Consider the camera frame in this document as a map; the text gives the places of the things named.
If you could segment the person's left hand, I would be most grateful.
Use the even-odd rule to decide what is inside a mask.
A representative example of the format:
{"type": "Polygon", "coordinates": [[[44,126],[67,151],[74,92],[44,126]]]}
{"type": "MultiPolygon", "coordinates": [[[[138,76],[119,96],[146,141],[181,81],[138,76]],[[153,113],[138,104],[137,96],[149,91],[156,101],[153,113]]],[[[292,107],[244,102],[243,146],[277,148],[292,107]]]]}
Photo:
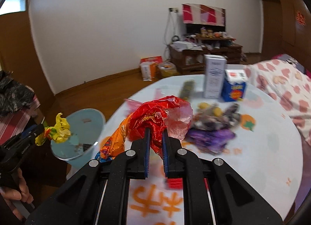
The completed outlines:
{"type": "Polygon", "coordinates": [[[17,175],[19,178],[19,190],[11,189],[8,187],[1,187],[1,195],[11,209],[12,213],[14,213],[17,219],[22,221],[24,216],[18,211],[12,201],[21,201],[31,204],[34,198],[29,192],[29,188],[26,184],[26,181],[22,175],[22,170],[20,168],[17,169],[17,175]]]}

